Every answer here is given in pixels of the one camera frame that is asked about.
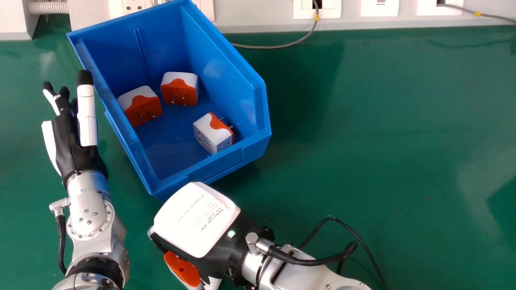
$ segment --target blue plastic bin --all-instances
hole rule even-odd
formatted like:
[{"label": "blue plastic bin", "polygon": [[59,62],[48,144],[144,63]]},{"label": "blue plastic bin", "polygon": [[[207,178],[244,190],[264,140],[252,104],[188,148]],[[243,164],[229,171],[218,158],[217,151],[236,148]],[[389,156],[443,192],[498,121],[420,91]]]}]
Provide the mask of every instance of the blue plastic bin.
[{"label": "blue plastic bin", "polygon": [[[145,188],[165,202],[191,181],[207,184],[263,156],[271,136],[265,83],[190,0],[175,0],[68,33],[93,74],[105,115]],[[132,128],[116,98],[159,86],[168,71],[199,76],[199,104],[165,104],[163,115]],[[215,155],[194,138],[209,111],[234,126],[235,144]]]}]

